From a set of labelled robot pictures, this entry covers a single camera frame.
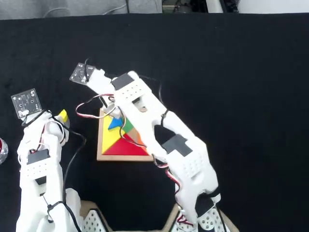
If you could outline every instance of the black cloth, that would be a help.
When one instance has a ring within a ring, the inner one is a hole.
[[[98,122],[78,118],[94,93],[70,82],[78,62],[163,81],[162,98],[207,143],[220,208],[241,231],[305,231],[309,162],[309,15],[117,15],[0,22],[1,231],[19,216],[23,137],[10,96],[36,88],[43,108],[67,109],[88,143],[69,187],[114,230],[163,227],[174,184],[145,162],[97,162]],[[147,81],[157,94],[158,83]],[[95,108],[89,112],[97,114]],[[80,143],[70,135],[63,169]]]

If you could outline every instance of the red object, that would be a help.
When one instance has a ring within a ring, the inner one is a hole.
[[[127,134],[124,134],[126,139],[132,140]],[[119,155],[119,156],[148,156],[147,152],[142,147],[136,146],[123,138],[120,138],[114,143],[104,155]]]

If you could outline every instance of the black cable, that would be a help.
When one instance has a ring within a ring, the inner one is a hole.
[[[46,111],[49,111],[49,110],[42,110],[38,115],[36,115],[30,122],[26,123],[27,121],[27,118],[28,118],[28,115],[26,115],[24,121],[22,122],[21,126],[23,128],[27,127],[27,126],[30,126],[31,123],[33,123],[35,120],[37,120],[42,114],[44,114]]]
[[[126,11],[129,14],[130,13],[129,0],[125,0],[125,1],[126,1]]]
[[[85,75],[85,77],[86,77],[86,81],[87,81],[87,82],[89,81],[89,75],[88,75],[88,73],[87,73],[87,63],[88,63],[88,60],[89,60],[89,58],[87,58],[87,59],[85,60],[85,62],[84,62],[84,75]]]
[[[58,121],[59,123],[61,123],[59,120],[57,120],[54,116],[52,116],[52,118],[55,120],[55,121]],[[66,199],[66,182],[67,182],[67,178],[68,178],[68,173],[69,173],[69,170],[70,170],[70,167],[72,166],[72,163],[75,159],[75,157],[77,156],[77,154],[80,152],[80,150],[85,146],[86,142],[87,142],[87,139],[80,133],[77,133],[75,131],[73,131],[72,129],[68,128],[66,125],[64,125],[63,123],[61,123],[63,125],[63,127],[65,129],[67,129],[69,132],[79,136],[82,138],[83,140],[83,143],[76,149],[72,159],[70,160],[68,166],[67,166],[67,169],[66,169],[66,172],[64,174],[64,178],[63,178],[63,187],[62,187],[62,200],[64,203],[67,202],[67,199]]]
[[[160,86],[159,86],[159,100],[164,105],[161,92],[162,92],[162,81],[160,81]]]
[[[152,81],[160,82],[160,86],[159,86],[159,100],[164,105],[163,100],[162,100],[162,94],[161,94],[161,92],[162,92],[162,81],[159,81],[157,79],[154,79],[154,78],[151,78],[151,77],[148,77],[148,76],[144,76],[144,75],[139,75],[139,77],[145,78],[145,79],[148,79],[148,80],[152,80]]]
[[[69,214],[70,214],[70,216],[71,216],[71,218],[72,218],[72,220],[73,220],[73,223],[74,223],[75,228],[77,229],[78,232],[82,232],[81,229],[80,229],[79,226],[78,226],[78,223],[77,223],[77,221],[76,221],[76,217],[75,217],[73,211],[71,210],[71,208],[70,208],[66,203],[64,203],[64,202],[56,202],[56,203],[53,204],[53,205],[50,205],[50,204],[49,204],[49,205],[47,206],[47,213],[49,214],[49,212],[50,212],[51,210],[53,210],[53,209],[54,209],[57,205],[59,205],[59,204],[63,204],[63,205],[64,205],[64,207],[67,209],[67,211],[69,212]]]
[[[222,217],[222,215],[221,215],[221,212],[220,212],[220,210],[218,209],[218,207],[217,207],[217,206],[216,206],[216,209],[217,209],[218,214],[219,214],[219,217],[220,217],[220,219],[221,219],[221,222],[222,222],[222,226],[223,226],[224,232],[226,232],[226,226],[225,226],[225,222],[223,221],[223,217]]]

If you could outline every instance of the wooden frame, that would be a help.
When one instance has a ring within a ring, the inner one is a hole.
[[[103,116],[103,110],[100,110],[100,116]],[[97,148],[97,161],[154,161],[152,156],[116,156],[116,155],[103,155],[102,154],[102,139],[103,139],[103,121],[99,119],[98,123],[98,148]]]

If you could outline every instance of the white robotic arm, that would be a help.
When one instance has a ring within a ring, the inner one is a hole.
[[[59,162],[62,146],[69,139],[69,131],[63,126],[68,123],[67,115],[62,111],[52,117],[50,111],[42,111],[35,95],[35,90],[29,90],[12,97],[14,104],[18,102],[15,107],[20,109],[16,112],[24,125],[24,137],[17,150],[21,165],[21,207],[16,232],[75,232],[76,227],[66,206],[70,207],[81,226],[83,218],[79,216],[78,193],[69,188],[66,190],[66,204],[58,203],[64,200]],[[29,114],[33,104],[36,104],[36,113]]]
[[[221,199],[216,172],[210,164],[206,144],[155,97],[139,76],[131,71],[114,79],[105,76],[103,70],[93,66],[85,69],[79,63],[70,80],[87,85],[97,94],[113,94],[104,97],[103,110],[119,118],[123,114],[139,132],[148,154],[168,167],[168,176],[176,183],[176,202],[180,206],[178,222],[188,222],[192,230],[211,229],[205,224],[210,210]],[[162,125],[175,132],[175,136],[160,145],[155,139],[154,126]]]

